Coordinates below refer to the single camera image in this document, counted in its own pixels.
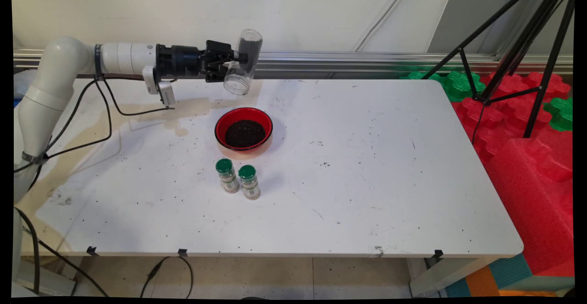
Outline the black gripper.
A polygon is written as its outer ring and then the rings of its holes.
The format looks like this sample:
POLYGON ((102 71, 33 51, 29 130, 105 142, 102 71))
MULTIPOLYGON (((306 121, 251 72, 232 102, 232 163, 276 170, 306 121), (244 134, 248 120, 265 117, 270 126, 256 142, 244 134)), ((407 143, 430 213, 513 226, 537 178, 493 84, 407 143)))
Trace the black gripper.
POLYGON ((225 64, 232 61, 247 64, 248 53, 235 53, 230 44, 213 40, 207 40, 206 48, 201 50, 192 46, 156 45, 156 72, 160 76, 205 76, 207 83, 218 83, 225 80, 228 72, 225 64))

